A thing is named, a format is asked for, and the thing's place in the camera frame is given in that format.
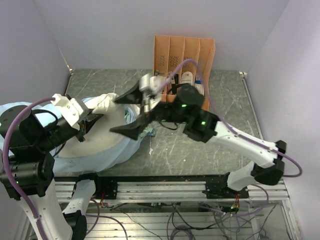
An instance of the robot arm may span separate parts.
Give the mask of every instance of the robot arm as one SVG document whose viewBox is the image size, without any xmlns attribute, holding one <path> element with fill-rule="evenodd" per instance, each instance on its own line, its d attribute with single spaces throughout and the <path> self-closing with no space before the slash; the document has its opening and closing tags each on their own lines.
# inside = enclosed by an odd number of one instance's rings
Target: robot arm
<svg viewBox="0 0 320 240">
<path fill-rule="evenodd" d="M 59 105 L 64 117 L 43 127 L 35 116 L 41 112 L 30 109 L 19 119 L 9 142 L 9 150 L 14 154 L 9 158 L 12 175 L 32 202 L 39 218 L 34 219 L 30 204 L 14 189 L 4 169 L 0 173 L 0 181 L 9 197 L 17 200 L 27 214 L 39 240 L 83 240 L 87 231 L 85 212 L 96 191 L 97 180 L 94 175 L 82 176 L 69 205 L 61 212 L 53 174 L 55 159 L 50 151 L 73 137 L 83 142 L 84 135 L 102 114 L 92 114 L 93 110 L 80 100 L 58 94 L 54 97 L 54 104 Z M 0 134 L 3 137 L 25 107 L 12 107 L 0 116 Z"/>
<path fill-rule="evenodd" d="M 224 145 L 252 160 L 245 167 L 225 175 L 226 190 L 240 191 L 256 182 L 265 185 L 278 183 L 284 173 L 284 162 L 271 150 L 285 153 L 285 142 L 262 141 L 231 126 L 238 133 L 233 134 L 215 114 L 201 109 L 204 96 L 189 84 L 180 88 L 173 102 L 162 102 L 159 94 L 153 94 L 160 84 L 160 79 L 147 74 L 132 89 L 119 96 L 115 100 L 118 104 L 141 104 L 140 116 L 135 122 L 111 128 L 110 131 L 137 139 L 152 121 L 186 123 L 183 133 L 189 138 Z M 238 137 L 239 134 L 268 146 L 269 150 Z"/>
</svg>

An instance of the wire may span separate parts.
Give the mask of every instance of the wire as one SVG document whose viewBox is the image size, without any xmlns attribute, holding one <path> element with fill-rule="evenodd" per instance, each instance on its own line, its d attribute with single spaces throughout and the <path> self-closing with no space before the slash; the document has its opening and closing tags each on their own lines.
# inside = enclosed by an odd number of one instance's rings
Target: wire
<svg viewBox="0 0 320 240">
<path fill-rule="evenodd" d="M 17 181 L 15 180 L 14 176 L 12 175 L 11 172 L 11 167 L 10 167 L 10 163 L 9 163 L 9 143 L 10 143 L 10 139 L 11 136 L 14 132 L 14 129 L 16 128 L 16 126 L 18 125 L 20 119 L 25 116 L 29 111 L 32 110 L 32 108 L 43 104 L 45 102 L 49 102 L 49 101 L 54 101 L 55 98 L 54 97 L 48 97 L 48 98 L 44 98 L 41 99 L 39 101 L 36 101 L 34 103 L 31 103 L 29 106 L 26 106 L 12 121 L 12 123 L 10 124 L 5 138 L 4 138 L 4 142 L 3 142 L 3 151 L 2 151 L 2 162 L 3 162 L 3 169 L 6 173 L 6 177 L 8 178 L 9 182 L 11 183 L 11 185 L 13 186 L 13 188 L 17 191 L 18 194 L 20 194 L 20 196 L 25 200 L 26 204 L 28 205 L 28 207 L 30 208 L 32 214 L 33 214 L 33 218 L 36 221 L 36 226 L 38 228 L 39 234 L 42 238 L 42 240 L 48 240 L 48 236 L 46 235 L 46 232 L 44 230 L 44 226 L 42 224 L 42 219 L 41 216 L 39 215 L 35 205 L 32 203 L 31 199 L 27 196 L 27 194 L 22 190 L 22 188 L 19 186 L 19 184 L 17 183 Z"/>
<path fill-rule="evenodd" d="M 123 214 L 127 215 L 127 216 L 129 217 L 129 219 L 131 219 L 132 222 L 138 224 L 138 225 L 139 225 L 140 227 L 142 227 L 144 230 L 148 231 L 149 233 L 151 233 L 151 234 L 157 236 L 158 238 L 160 238 L 161 240 L 163 240 L 158 234 L 156 234 L 156 233 L 154 233 L 154 232 L 146 229 L 140 222 L 137 222 L 137 221 L 133 220 L 127 213 L 125 213 L 125 212 L 123 212 L 123 211 L 121 211 L 121 210 L 116 210 L 115 208 L 113 208 L 113 209 L 111 209 L 111 210 L 115 210 L 115 211 L 118 211 L 118 212 L 120 212 L 120 213 L 123 213 Z"/>
<path fill-rule="evenodd" d="M 166 128 L 166 129 L 170 129 L 170 130 L 174 130 L 174 131 L 178 129 L 178 124 L 176 124 L 176 123 L 174 123 L 175 128 L 169 127 L 169 126 L 165 126 L 161 121 L 159 121 L 159 124 L 160 124 L 162 127 Z"/>
<path fill-rule="evenodd" d="M 192 231 L 191 231 L 188 227 L 186 227 L 186 226 L 184 226 L 184 225 L 180 225 L 180 226 L 178 226 L 178 227 L 179 227 L 179 229 L 178 229 L 178 228 L 175 228 L 175 229 L 172 231 L 171 236 L 170 236 L 170 240 L 174 240 L 175 236 L 176 236 L 177 233 L 179 233 L 179 232 L 184 232 L 184 233 L 186 233 L 186 234 L 188 235 L 188 237 L 189 237 L 189 240 L 196 240 L 196 237 L 193 235 Z"/>
<path fill-rule="evenodd" d="M 196 238 L 195 238 L 195 236 L 193 235 L 191 229 L 188 229 L 188 227 L 183 226 L 183 225 L 180 225 L 180 226 L 178 226 L 178 227 L 176 227 L 176 226 L 174 225 L 174 219 L 173 219 L 173 217 L 174 217 L 174 213 L 175 213 L 175 211 L 176 211 L 176 208 L 175 208 L 175 207 L 173 207 L 173 208 L 174 208 L 175 210 L 171 213 L 171 215 L 169 216 L 168 221 L 167 221 L 167 223 L 166 223 L 166 237 L 167 237 L 167 239 L 168 239 L 168 240 L 173 240 L 174 237 L 176 236 L 176 234 L 177 234 L 178 232 L 183 231 L 183 232 L 185 232 L 185 233 L 189 236 L 189 240 L 196 240 Z M 170 222 L 170 219 L 172 219 L 172 225 L 174 226 L 174 230 L 172 231 L 172 233 L 171 233 L 171 235 L 170 235 L 170 238 L 169 238 L 169 222 Z"/>
<path fill-rule="evenodd" d="M 257 214 L 257 213 L 261 212 L 262 209 L 264 209 L 266 206 L 269 205 L 269 194 L 262 186 L 259 186 L 259 185 L 256 185 L 256 184 L 251 184 L 251 185 L 261 189 L 262 191 L 264 191 L 265 196 L 266 196 L 265 204 L 262 207 L 258 208 L 257 210 L 255 210 L 253 212 L 249 212 L 249 213 L 245 213 L 245 214 L 231 214 L 231 213 L 228 213 L 228 212 L 223 212 L 220 209 L 218 210 L 218 209 L 211 208 L 211 207 L 206 207 L 206 206 L 201 206 L 201 205 L 199 205 L 197 207 L 202 208 L 202 209 L 211 210 L 211 211 L 214 211 L 214 212 L 218 212 L 218 213 L 221 213 L 223 215 L 227 215 L 227 216 L 234 217 L 234 218 L 246 217 L 246 216 L 250 216 L 252 214 Z"/>
<path fill-rule="evenodd" d="M 239 231 L 235 233 L 235 240 L 238 240 L 238 233 L 240 232 L 240 229 L 241 229 L 239 218 L 236 218 L 236 223 L 238 224 Z"/>
<path fill-rule="evenodd" d="M 123 204 L 121 204 L 121 205 L 119 205 L 119 206 L 116 206 L 116 207 L 109 207 L 111 210 L 116 210 L 117 208 L 120 208 L 120 207 L 122 207 L 123 205 L 126 205 L 127 203 L 123 203 Z"/>
<path fill-rule="evenodd" d="M 259 235 L 258 235 L 258 238 L 259 238 L 260 232 L 261 232 L 262 229 L 264 228 L 264 226 L 265 226 L 265 224 L 266 224 L 266 222 L 267 222 L 270 214 L 275 210 L 276 206 L 277 206 L 277 205 L 274 205 L 273 208 L 270 210 L 269 214 L 266 216 L 266 218 L 265 218 L 265 220 L 264 220 L 264 222 L 263 222 L 263 224 L 262 224 L 262 227 L 261 227 L 260 231 L 257 231 L 256 233 L 252 234 L 252 235 L 251 235 L 250 237 L 248 237 L 246 240 L 250 239 L 251 237 L 253 237 L 253 236 L 256 235 L 256 234 L 259 234 Z"/>
<path fill-rule="evenodd" d="M 206 226 L 206 227 L 191 226 L 191 225 L 190 225 L 189 223 L 187 223 L 187 222 L 185 221 L 185 219 L 181 216 L 181 214 L 179 213 L 178 209 L 177 209 L 175 206 L 174 206 L 173 208 L 174 208 L 174 211 L 173 211 L 173 213 L 172 213 L 172 225 L 173 225 L 176 229 L 179 229 L 179 227 L 176 227 L 175 224 L 174 224 L 174 216 L 175 216 L 175 213 L 177 213 L 177 214 L 180 216 L 181 220 L 182 220 L 190 229 L 192 229 L 192 230 L 201 231 L 201 230 L 206 230 L 206 229 L 212 229 L 212 226 L 217 225 L 217 223 L 215 222 L 215 223 L 213 223 L 213 224 L 211 224 L 211 225 L 209 225 L 209 226 Z"/>
<path fill-rule="evenodd" d="M 116 221 L 123 229 L 124 231 L 124 234 L 125 234 L 125 239 L 128 240 L 128 234 L 127 234 L 127 231 L 124 227 L 124 225 L 118 221 L 117 219 L 115 219 L 114 217 L 111 217 L 111 216 L 101 216 L 100 215 L 100 208 L 99 208 L 99 204 L 97 203 L 96 200 L 92 199 L 92 201 L 96 204 L 97 208 L 98 208 L 98 214 L 97 215 L 91 215 L 91 214 L 86 214 L 87 217 L 92 217 L 92 218 L 96 218 L 96 221 L 95 221 L 95 224 L 93 224 L 92 228 L 86 233 L 86 235 L 88 235 L 94 228 L 95 226 L 97 225 L 97 222 L 98 222 L 98 219 L 99 218 L 105 218 L 105 219 L 111 219 L 113 221 Z"/>
<path fill-rule="evenodd" d="M 66 143 L 63 143 L 61 145 L 61 147 L 59 148 L 59 150 L 54 153 L 53 157 L 57 156 L 61 152 L 61 150 L 65 147 L 65 145 L 66 145 Z"/>
<path fill-rule="evenodd" d="M 92 227 L 87 231 L 86 236 L 87 236 L 89 233 L 91 233 L 91 231 L 96 227 L 96 225 L 97 225 L 97 223 L 98 223 L 98 221 L 99 221 L 99 217 L 100 217 L 100 207 L 99 207 L 99 204 L 97 203 L 96 200 L 94 200 L 94 199 L 91 199 L 91 200 L 92 200 L 92 201 L 95 203 L 95 205 L 96 205 L 96 208 L 97 208 L 97 216 L 96 216 L 96 219 L 95 219 L 94 224 L 93 224 Z"/>
<path fill-rule="evenodd" d="M 273 149 L 273 148 L 270 148 L 260 142 L 257 142 L 247 136 L 244 136 L 242 134 L 239 134 L 238 132 L 236 132 L 228 123 L 227 121 L 225 120 L 225 118 L 222 116 L 222 114 L 220 113 L 220 111 L 218 110 L 217 106 L 215 105 L 214 101 L 212 101 L 212 99 L 210 98 L 210 94 L 209 94 L 209 87 L 208 87 L 208 84 L 206 81 L 204 81 L 204 77 L 199 69 L 199 66 L 197 64 L 197 62 L 195 60 L 193 60 L 192 58 L 190 59 L 186 59 L 184 60 L 183 62 L 181 62 L 176 68 L 174 71 L 172 71 L 171 75 L 164 81 L 164 83 L 155 91 L 155 93 L 161 93 L 162 92 L 162 89 L 165 88 L 171 81 L 171 79 L 175 76 L 175 74 L 178 73 L 178 71 L 187 63 L 192 63 L 196 66 L 197 68 L 197 74 L 199 75 L 200 77 L 200 80 L 201 82 L 203 83 L 204 85 L 204 90 L 205 90 L 205 95 L 207 96 L 208 100 L 209 100 L 209 103 L 210 103 L 210 107 L 212 108 L 213 112 L 218 116 L 218 118 L 220 119 L 221 122 L 223 122 L 223 124 L 226 126 L 226 128 L 231 132 L 233 133 L 235 136 L 237 137 L 240 137 L 242 138 L 243 140 L 246 140 L 247 142 L 249 143 L 252 143 L 254 145 L 257 145 L 263 149 L 266 149 L 268 151 L 272 151 L 274 153 L 276 153 L 277 155 L 283 157 L 283 158 L 286 158 L 288 159 L 290 162 L 292 162 L 299 170 L 299 173 L 297 174 L 293 174 L 293 175 L 288 175 L 288 174 L 284 174 L 283 177 L 287 177 L 287 178 L 296 178 L 296 177 L 299 177 L 301 176 L 301 174 L 303 173 L 303 169 L 302 167 L 291 157 L 289 157 L 288 155 L 286 155 L 285 153 L 282 153 L 276 149 Z"/>
</svg>

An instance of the white wall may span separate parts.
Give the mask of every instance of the white wall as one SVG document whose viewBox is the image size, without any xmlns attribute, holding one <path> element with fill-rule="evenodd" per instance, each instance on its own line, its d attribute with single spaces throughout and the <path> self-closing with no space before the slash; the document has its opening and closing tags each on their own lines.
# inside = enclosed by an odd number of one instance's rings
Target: white wall
<svg viewBox="0 0 320 240">
<path fill-rule="evenodd" d="M 286 178 L 305 239 L 319 239 L 320 1 L 290 0 L 248 72 L 248 87 L 263 135 L 282 139 L 302 166 Z M 285 172 L 296 173 L 287 163 Z"/>
<path fill-rule="evenodd" d="M 213 68 L 245 72 L 287 2 L 35 0 L 73 69 L 151 69 L 158 34 L 214 38 Z"/>
<path fill-rule="evenodd" d="M 70 72 L 32 0 L 0 4 L 0 105 L 63 93 Z M 0 239 L 17 240 L 23 211 L 0 183 Z"/>
</svg>

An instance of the gray marble surface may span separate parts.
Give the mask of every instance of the gray marble surface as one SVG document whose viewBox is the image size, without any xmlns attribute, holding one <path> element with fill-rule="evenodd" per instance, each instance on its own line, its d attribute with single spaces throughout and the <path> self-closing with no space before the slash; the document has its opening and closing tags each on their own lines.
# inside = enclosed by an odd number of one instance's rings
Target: gray marble surface
<svg viewBox="0 0 320 240">
<path fill-rule="evenodd" d="M 151 70 L 76 69 L 68 93 L 72 97 L 95 97 L 129 90 Z M 211 71 L 210 96 L 226 120 L 234 127 L 259 136 L 244 83 L 237 71 Z M 195 142 L 184 135 L 184 125 L 172 131 L 152 123 L 155 137 L 145 137 L 140 149 L 126 162 L 106 169 L 101 176 L 158 176 L 224 174 L 235 171 L 249 160 L 226 147 Z"/>
</svg>

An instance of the light blue cloth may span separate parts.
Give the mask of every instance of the light blue cloth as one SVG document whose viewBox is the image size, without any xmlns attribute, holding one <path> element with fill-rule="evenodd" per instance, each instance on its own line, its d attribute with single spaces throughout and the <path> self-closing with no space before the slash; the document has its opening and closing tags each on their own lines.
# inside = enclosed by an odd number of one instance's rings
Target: light blue cloth
<svg viewBox="0 0 320 240">
<path fill-rule="evenodd" d="M 86 98 L 83 101 L 86 102 L 90 99 L 91 98 Z M 14 102 L 14 103 L 8 103 L 5 105 L 0 105 L 0 115 L 7 109 L 12 108 L 14 106 L 18 106 L 18 105 L 28 106 L 30 104 L 31 104 L 30 102 Z M 47 104 L 43 107 L 36 106 L 33 109 L 48 110 L 53 114 L 55 114 L 58 118 L 61 118 L 60 112 L 52 104 Z M 124 109 L 125 109 L 126 123 L 129 124 L 134 122 L 136 120 L 134 111 L 129 106 L 125 106 Z M 40 114 L 37 114 L 36 117 L 38 118 L 42 126 L 46 126 L 55 120 L 54 117 L 51 116 L 49 113 L 40 113 Z M 155 130 L 153 128 L 147 130 L 147 135 L 154 135 L 154 133 L 155 133 Z M 100 172 L 104 169 L 111 168 L 116 164 L 120 164 L 127 161 L 138 150 L 140 143 L 145 135 L 146 133 L 142 134 L 137 141 L 124 137 L 115 146 L 90 156 L 62 158 L 62 157 L 59 157 L 58 155 L 58 157 L 55 158 L 53 172 L 54 173 L 70 173 L 70 172 L 73 173 L 73 172 L 83 172 L 83 171 Z M 3 149 L 3 144 L 4 144 L 4 138 L 0 135 L 1 150 Z"/>
</svg>

